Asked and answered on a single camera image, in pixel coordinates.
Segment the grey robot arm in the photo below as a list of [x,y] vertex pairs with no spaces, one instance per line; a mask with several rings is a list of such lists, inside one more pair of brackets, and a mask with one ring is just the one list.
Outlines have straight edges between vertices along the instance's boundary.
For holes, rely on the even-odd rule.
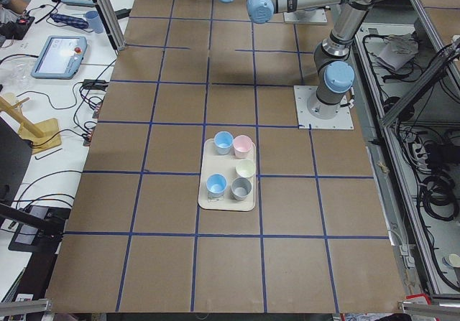
[[[220,0],[230,3],[234,0]],[[346,63],[347,55],[362,22],[375,3],[383,0],[246,0],[248,16],[264,24],[274,14],[339,5],[341,12],[329,36],[314,52],[319,85],[308,101],[308,111],[316,118],[336,116],[344,94],[352,87],[354,71]]]

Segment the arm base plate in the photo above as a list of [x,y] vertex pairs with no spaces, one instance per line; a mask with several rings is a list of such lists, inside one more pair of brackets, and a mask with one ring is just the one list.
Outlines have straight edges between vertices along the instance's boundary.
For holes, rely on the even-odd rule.
[[284,13],[283,18],[285,23],[291,24],[326,25],[328,23],[326,11],[323,8],[303,9]]
[[295,107],[300,129],[347,130],[354,129],[351,106],[346,94],[335,106],[323,105],[316,98],[315,85],[295,85]]

